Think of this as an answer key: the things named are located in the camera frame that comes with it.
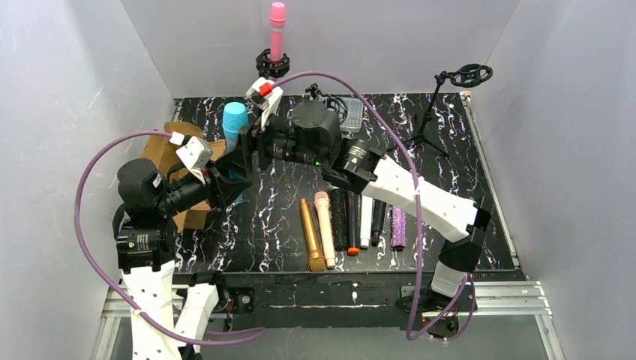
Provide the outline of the beige microphone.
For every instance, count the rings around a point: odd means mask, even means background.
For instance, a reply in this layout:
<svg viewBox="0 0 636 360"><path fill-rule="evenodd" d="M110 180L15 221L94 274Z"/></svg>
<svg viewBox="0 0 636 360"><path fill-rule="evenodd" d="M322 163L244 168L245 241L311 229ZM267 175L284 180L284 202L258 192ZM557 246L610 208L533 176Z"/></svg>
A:
<svg viewBox="0 0 636 360"><path fill-rule="evenodd" d="M318 217L325 264L328 270L333 270L336 267L336 256L332 234L329 195L325 191L317 192L314 196L313 204Z"/></svg>

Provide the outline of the black round-base microphone stand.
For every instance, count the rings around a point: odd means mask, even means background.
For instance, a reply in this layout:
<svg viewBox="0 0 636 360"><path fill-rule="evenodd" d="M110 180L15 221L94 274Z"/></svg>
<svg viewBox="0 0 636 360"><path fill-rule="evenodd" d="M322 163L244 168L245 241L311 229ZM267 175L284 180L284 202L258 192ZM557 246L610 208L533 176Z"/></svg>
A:
<svg viewBox="0 0 636 360"><path fill-rule="evenodd" d="M266 79L280 79L287 75L290 71L290 58L283 53L280 60L272 60L270 58L271 50L264 49L256 57L256 69L258 76Z"/></svg>

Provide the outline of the turquoise blue microphone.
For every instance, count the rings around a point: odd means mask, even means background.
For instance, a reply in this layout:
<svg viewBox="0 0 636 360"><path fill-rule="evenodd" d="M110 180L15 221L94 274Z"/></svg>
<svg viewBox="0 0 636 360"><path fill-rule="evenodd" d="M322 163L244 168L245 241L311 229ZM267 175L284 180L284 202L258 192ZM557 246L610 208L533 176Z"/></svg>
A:
<svg viewBox="0 0 636 360"><path fill-rule="evenodd" d="M227 151L236 147L239 130L248 124L248 111L242 102L234 101L224 106L222 128Z"/></svg>

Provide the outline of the brown cardboard box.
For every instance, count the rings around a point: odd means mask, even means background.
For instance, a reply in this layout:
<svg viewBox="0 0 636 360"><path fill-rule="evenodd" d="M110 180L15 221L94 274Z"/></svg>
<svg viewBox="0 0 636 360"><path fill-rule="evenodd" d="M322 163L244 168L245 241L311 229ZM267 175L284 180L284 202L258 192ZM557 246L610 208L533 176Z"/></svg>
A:
<svg viewBox="0 0 636 360"><path fill-rule="evenodd" d="M196 136L206 139L203 130L188 122L170 121L164 124L164 130L167 133L173 131L185 135ZM208 143L212 149L211 160L216 161L226 150L224 139ZM154 165L166 176L171 166L180 162L176 154L176 145L162 136L150 136L141 152L142 158L148 158ZM206 218L211 211L211 207L207 200L193 205L188 210L184 210L176 214L172 219L178 228L178 233L184 230L202 230L206 224Z"/></svg>

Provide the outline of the black white-banded microphone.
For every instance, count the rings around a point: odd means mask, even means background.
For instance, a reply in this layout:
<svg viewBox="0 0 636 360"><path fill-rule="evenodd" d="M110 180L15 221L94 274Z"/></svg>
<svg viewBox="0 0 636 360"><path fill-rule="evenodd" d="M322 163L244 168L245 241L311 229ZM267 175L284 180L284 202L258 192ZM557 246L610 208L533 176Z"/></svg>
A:
<svg viewBox="0 0 636 360"><path fill-rule="evenodd" d="M385 222L386 206L387 204L385 202L380 201L378 199L375 199L373 201L371 237L370 237L370 244L373 247L376 247L380 242L380 235L382 234L383 226Z"/></svg>

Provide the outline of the pink microphone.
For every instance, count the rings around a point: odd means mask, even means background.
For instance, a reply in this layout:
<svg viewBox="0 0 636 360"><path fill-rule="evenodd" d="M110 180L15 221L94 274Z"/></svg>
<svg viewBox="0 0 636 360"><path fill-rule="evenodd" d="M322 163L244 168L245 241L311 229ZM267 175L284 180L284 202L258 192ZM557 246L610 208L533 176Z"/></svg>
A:
<svg viewBox="0 0 636 360"><path fill-rule="evenodd" d="M286 5L283 2L276 1L270 7L270 59L273 62L279 62L283 55L283 29L286 22Z"/></svg>

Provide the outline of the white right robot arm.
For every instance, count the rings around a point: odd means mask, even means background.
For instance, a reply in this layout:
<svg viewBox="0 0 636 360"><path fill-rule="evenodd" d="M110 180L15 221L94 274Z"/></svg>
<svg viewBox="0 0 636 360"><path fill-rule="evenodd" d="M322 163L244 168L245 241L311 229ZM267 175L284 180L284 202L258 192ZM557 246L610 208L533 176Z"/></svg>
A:
<svg viewBox="0 0 636 360"><path fill-rule="evenodd" d="M269 110L251 123L243 103L229 102L223 107L221 124L226 152L216 167L230 182L214 196L217 206L227 207L249 187L246 177L254 152L261 156L261 164L271 159L311 164L320 167L327 182L420 216L445 239L430 282L433 292L455 296L475 269L482 248L473 239L476 230L488 225L488 212L471 199L423 178L413 179L408 169L388 155L343 136L338 114L323 103L297 104L291 121L280 120Z"/></svg>

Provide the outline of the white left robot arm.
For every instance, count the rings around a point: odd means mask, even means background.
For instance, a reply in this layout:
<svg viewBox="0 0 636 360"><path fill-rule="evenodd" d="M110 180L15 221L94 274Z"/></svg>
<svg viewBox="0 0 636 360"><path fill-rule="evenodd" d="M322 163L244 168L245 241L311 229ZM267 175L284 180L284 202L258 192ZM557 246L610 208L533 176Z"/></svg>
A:
<svg viewBox="0 0 636 360"><path fill-rule="evenodd" d="M184 299L178 318L173 313L173 275L177 212L201 200L225 209L251 182L231 178L208 161L204 179L188 174L168 178L147 158L128 161L117 172L123 203L113 219L118 267L129 296L156 323L183 338L203 339L215 307L230 303L227 282L216 271L211 277L194 274L188 287L177 291Z"/></svg>

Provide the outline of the black orange-tipped microphone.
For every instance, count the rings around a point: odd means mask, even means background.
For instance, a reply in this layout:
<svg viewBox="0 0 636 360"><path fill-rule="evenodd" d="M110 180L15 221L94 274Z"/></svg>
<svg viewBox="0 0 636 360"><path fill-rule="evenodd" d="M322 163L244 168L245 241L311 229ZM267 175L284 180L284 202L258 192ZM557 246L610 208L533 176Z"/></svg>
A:
<svg viewBox="0 0 636 360"><path fill-rule="evenodd" d="M357 256L360 252L360 203L359 195L352 191L347 192L346 198L347 211L347 255L350 257Z"/></svg>

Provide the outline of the black glitter silver-mesh microphone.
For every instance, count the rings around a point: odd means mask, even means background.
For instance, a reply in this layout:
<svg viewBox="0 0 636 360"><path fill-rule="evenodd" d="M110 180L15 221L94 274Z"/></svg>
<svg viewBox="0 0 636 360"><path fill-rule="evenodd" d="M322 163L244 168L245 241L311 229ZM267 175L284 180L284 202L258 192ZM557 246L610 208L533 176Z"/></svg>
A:
<svg viewBox="0 0 636 360"><path fill-rule="evenodd" d="M345 251L347 249L347 220L345 206L345 191L339 187L328 188L330 196L330 212L334 249Z"/></svg>

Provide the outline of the white microphone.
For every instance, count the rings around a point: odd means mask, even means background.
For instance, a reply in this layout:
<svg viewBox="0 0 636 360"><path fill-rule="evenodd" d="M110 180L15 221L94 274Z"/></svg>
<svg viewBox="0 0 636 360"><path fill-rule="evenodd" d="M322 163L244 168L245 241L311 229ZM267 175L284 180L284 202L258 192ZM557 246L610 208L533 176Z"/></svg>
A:
<svg viewBox="0 0 636 360"><path fill-rule="evenodd" d="M373 217L373 200L368 196L361 196L360 212L360 247L368 249L371 245L371 227Z"/></svg>

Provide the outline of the gold microphone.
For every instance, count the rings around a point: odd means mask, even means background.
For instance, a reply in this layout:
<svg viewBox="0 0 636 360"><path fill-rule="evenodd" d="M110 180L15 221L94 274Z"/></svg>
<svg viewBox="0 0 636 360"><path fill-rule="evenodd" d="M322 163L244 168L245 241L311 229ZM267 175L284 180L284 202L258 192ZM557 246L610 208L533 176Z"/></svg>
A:
<svg viewBox="0 0 636 360"><path fill-rule="evenodd" d="M309 270L311 272L323 272L326 270L326 261L317 237L314 220L307 199L300 199L299 209L301 224L303 226L305 242L307 245L307 262Z"/></svg>

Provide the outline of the purple glitter microphone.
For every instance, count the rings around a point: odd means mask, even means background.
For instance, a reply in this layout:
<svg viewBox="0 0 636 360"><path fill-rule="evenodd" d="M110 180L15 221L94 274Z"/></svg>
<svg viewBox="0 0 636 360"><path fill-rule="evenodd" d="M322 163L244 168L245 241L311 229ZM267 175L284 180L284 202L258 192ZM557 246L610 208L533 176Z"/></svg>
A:
<svg viewBox="0 0 636 360"><path fill-rule="evenodd" d="M407 245L407 214L404 210L391 207L391 249L402 251Z"/></svg>

